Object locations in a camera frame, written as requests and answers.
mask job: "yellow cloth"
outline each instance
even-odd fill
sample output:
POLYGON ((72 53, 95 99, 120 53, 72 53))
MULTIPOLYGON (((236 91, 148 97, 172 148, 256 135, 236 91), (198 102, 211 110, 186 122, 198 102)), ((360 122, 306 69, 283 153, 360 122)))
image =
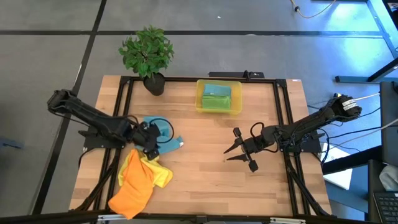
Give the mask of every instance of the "yellow cloth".
POLYGON ((152 171, 140 161, 136 149, 127 157, 123 170, 123 185, 119 192, 109 200, 109 207, 117 214, 131 219, 141 212, 152 195, 154 176, 152 171))
MULTIPOLYGON (((154 175, 154 181, 153 181, 152 185, 153 186, 158 185, 159 187, 164 188, 170 182, 170 180, 173 178, 173 172, 166 167, 162 167, 157 162, 159 160, 159 156, 157 156, 155 159, 149 161, 143 152, 138 151, 138 153, 139 153, 140 161, 143 164, 145 164, 152 171, 152 173, 154 175)), ((123 185, 123 182, 124 182, 123 171, 125 170, 125 168, 128 165, 129 158, 130 158, 130 154, 127 155, 126 160, 124 161, 123 165, 120 168, 119 175, 118 175, 119 186, 123 185)))

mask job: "plastic bin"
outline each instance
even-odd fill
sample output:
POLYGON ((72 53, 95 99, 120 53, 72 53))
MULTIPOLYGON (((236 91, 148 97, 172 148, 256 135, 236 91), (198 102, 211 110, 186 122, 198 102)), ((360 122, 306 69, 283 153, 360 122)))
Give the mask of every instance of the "plastic bin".
POLYGON ((228 113, 228 114, 239 114, 242 111, 242 83, 232 81, 220 81, 220 80, 198 80, 197 81, 197 97, 195 106, 199 113, 228 113), (201 105, 201 97, 205 84, 223 85, 231 87, 231 109, 204 109, 201 105))

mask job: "wooden table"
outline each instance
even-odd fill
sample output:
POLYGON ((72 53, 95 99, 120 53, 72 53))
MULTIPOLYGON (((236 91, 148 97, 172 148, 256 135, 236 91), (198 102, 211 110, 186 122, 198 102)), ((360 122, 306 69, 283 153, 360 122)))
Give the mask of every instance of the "wooden table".
MULTIPOLYGON (((112 114, 120 76, 104 76, 95 107, 112 114)), ((266 126, 278 123, 272 85, 243 84, 243 110, 239 115, 198 113, 195 109, 195 82, 166 82, 164 94, 152 96, 142 82, 134 82, 129 114, 142 121, 147 115, 165 116, 174 126, 175 136, 183 137, 184 145, 160 156, 159 163, 173 171, 174 177, 154 193, 146 213, 208 214, 208 215, 280 215, 292 216, 289 188, 282 153, 253 154, 259 170, 252 173, 247 162, 226 161, 241 154, 240 149, 223 152, 234 143, 233 128, 239 127, 243 138, 250 136, 250 127, 258 121, 266 126)), ((300 80, 287 80, 294 120, 308 115, 300 80)), ((284 114, 282 89, 280 100, 284 114)), ((260 126, 254 133, 260 132, 260 126)), ((133 145, 121 154, 122 164, 133 145)), ((89 152, 82 159, 70 208, 76 208, 93 190, 100 175, 104 149, 89 152)), ((301 154, 305 183, 314 198, 331 212, 320 162, 311 154, 301 154)), ((101 208, 108 186, 104 187, 101 208)), ((116 181, 115 193, 119 190, 116 181)), ((300 191, 296 186, 299 211, 302 213, 300 191)))

